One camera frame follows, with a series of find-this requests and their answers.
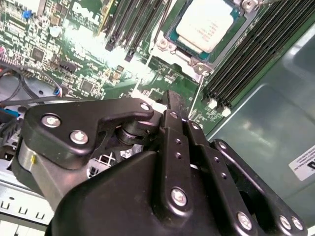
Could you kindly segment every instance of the integrated circuit chip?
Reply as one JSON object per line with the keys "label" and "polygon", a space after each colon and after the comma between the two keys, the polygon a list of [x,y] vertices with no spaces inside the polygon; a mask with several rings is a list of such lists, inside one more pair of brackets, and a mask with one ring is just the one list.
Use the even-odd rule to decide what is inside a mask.
{"label": "integrated circuit chip", "polygon": [[59,3],[57,3],[57,5],[56,5],[56,12],[61,12],[62,8],[63,8],[63,6],[61,4],[59,4]]}
{"label": "integrated circuit chip", "polygon": [[63,8],[61,9],[61,15],[65,16],[68,12],[68,8],[66,8],[65,6],[63,6]]}
{"label": "integrated circuit chip", "polygon": [[84,80],[82,85],[81,85],[81,89],[85,92],[90,93],[93,89],[93,84],[87,80]]}
{"label": "integrated circuit chip", "polygon": [[51,24],[53,24],[55,26],[58,26],[59,22],[60,22],[60,18],[58,16],[52,16],[51,17],[51,20],[50,20]]}
{"label": "integrated circuit chip", "polygon": [[176,27],[178,41],[197,53],[210,53],[232,26],[233,8],[224,0],[193,0]]}
{"label": "integrated circuit chip", "polygon": [[38,48],[33,48],[31,58],[33,58],[36,61],[43,61],[44,55],[45,53],[42,50],[39,50]]}

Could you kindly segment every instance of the grey metal panel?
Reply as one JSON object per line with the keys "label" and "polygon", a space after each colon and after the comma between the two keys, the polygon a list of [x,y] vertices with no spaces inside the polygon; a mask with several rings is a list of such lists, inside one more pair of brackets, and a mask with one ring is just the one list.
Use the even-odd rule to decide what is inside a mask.
{"label": "grey metal panel", "polygon": [[208,136],[228,142],[270,187],[315,224],[315,175],[288,164],[315,145],[315,25]]}

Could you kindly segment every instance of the metal bracket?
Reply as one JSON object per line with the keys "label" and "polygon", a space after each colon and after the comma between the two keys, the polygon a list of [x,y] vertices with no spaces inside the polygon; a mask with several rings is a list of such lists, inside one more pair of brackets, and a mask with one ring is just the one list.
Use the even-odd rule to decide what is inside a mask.
{"label": "metal bracket", "polygon": [[193,190],[188,139],[181,117],[173,110],[164,112],[159,140],[153,211],[163,224],[181,227],[193,212]]}

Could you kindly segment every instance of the metal screw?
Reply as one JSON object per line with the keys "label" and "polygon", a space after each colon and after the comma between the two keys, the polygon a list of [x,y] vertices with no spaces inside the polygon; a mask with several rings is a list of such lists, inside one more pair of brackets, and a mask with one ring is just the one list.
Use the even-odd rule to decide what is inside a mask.
{"label": "metal screw", "polygon": [[301,224],[301,222],[296,219],[295,217],[292,217],[292,221],[295,225],[295,227],[297,227],[299,230],[303,230],[303,225]]}
{"label": "metal screw", "polygon": [[199,129],[198,125],[196,123],[191,123],[194,129]]}
{"label": "metal screw", "polygon": [[178,188],[172,189],[172,199],[176,203],[176,205],[180,207],[183,207],[187,204],[187,197],[185,193]]}
{"label": "metal screw", "polygon": [[237,213],[237,218],[244,229],[251,230],[252,229],[252,223],[250,219],[242,212]]}
{"label": "metal screw", "polygon": [[86,133],[84,133],[81,130],[74,130],[71,134],[70,134],[70,139],[71,141],[73,141],[75,144],[86,144],[89,140],[88,136]]}
{"label": "metal screw", "polygon": [[141,103],[141,108],[143,110],[146,110],[146,111],[148,111],[150,109],[150,107],[147,104],[145,104],[145,103]]}
{"label": "metal screw", "polygon": [[220,145],[220,147],[221,147],[222,149],[226,149],[226,145],[225,145],[224,143],[219,142],[219,145]]}
{"label": "metal screw", "polygon": [[49,128],[56,128],[61,124],[60,119],[52,115],[44,116],[41,122]]}
{"label": "metal screw", "polygon": [[281,215],[281,216],[279,217],[279,219],[280,219],[282,225],[283,225],[287,230],[290,230],[290,229],[291,229],[291,225],[290,225],[289,221],[288,221],[283,215]]}
{"label": "metal screw", "polygon": [[173,118],[175,118],[175,119],[178,118],[178,115],[177,115],[175,112],[171,112],[170,115],[171,115]]}

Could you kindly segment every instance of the cable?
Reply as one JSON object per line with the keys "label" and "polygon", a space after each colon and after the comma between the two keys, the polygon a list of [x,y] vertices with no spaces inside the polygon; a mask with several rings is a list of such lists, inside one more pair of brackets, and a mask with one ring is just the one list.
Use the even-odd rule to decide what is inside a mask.
{"label": "cable", "polygon": [[[1,79],[5,74],[10,73],[10,72],[12,72],[12,69],[11,69],[11,68],[6,68],[6,69],[2,70],[2,71],[0,72],[0,79]],[[20,75],[20,74],[18,74],[18,80],[19,80],[19,84],[17,85],[16,89],[13,91],[13,93],[12,93],[8,98],[6,98],[5,100],[3,100],[2,102],[4,102],[4,101],[10,101],[13,97],[15,97],[15,96],[19,93],[19,91],[20,91],[21,88],[22,88],[22,80],[21,80],[21,75]]]}
{"label": "cable", "polygon": [[32,67],[32,66],[21,66],[20,67],[21,70],[33,70],[33,71],[36,71],[40,74],[42,74],[43,76],[45,76],[46,78],[48,78],[51,82],[53,82],[53,84],[58,87],[60,90],[62,90],[61,86],[50,76],[48,75],[46,72],[40,70],[40,69],[37,69],[36,67]]}
{"label": "cable", "polygon": [[18,86],[16,87],[16,89],[13,91],[13,93],[11,94],[11,96],[9,96],[8,98],[6,98],[5,100],[1,101],[0,103],[2,102],[6,102],[6,101],[10,101],[12,98],[14,98],[18,93],[19,91],[21,90],[22,88],[22,79],[21,79],[22,75],[19,75],[18,74],[18,79],[19,79],[19,84]]}
{"label": "cable", "polygon": [[3,75],[5,75],[6,73],[9,73],[9,72],[11,72],[11,71],[12,71],[11,68],[3,69],[3,70],[0,72],[0,78],[2,78]]}
{"label": "cable", "polygon": [[40,97],[36,99],[26,99],[26,100],[18,100],[18,101],[5,101],[1,102],[0,106],[2,107],[9,107],[9,106],[22,106],[26,104],[32,103],[39,103],[39,102],[50,102],[50,101],[69,101],[69,102],[82,102],[80,98],[75,97],[56,97],[56,96],[49,96],[49,97]]}
{"label": "cable", "polygon": [[6,67],[6,69],[4,69],[0,75],[3,73],[5,74],[5,72],[7,71],[10,71],[10,70],[13,70],[15,71],[17,74],[20,75],[19,77],[19,81],[20,83],[22,84],[22,88],[25,90],[25,92],[28,94],[28,96],[30,96],[32,99],[39,99],[40,97],[37,96],[36,93],[34,93],[30,87],[27,85],[26,81],[25,81],[25,77],[23,76],[23,73],[22,73],[22,70],[26,70],[26,71],[30,71],[30,70],[33,70],[35,72],[38,72],[40,74],[42,74],[43,76],[47,77],[50,81],[53,82],[53,84],[56,85],[56,87],[59,89],[59,96],[62,96],[63,94],[63,90],[61,88],[61,86],[51,77],[49,76],[47,73],[35,68],[35,67],[31,67],[31,66],[16,66],[16,65],[13,65],[13,64],[9,64],[9,63],[6,63],[5,61],[3,60],[0,60],[0,66],[2,67]]}

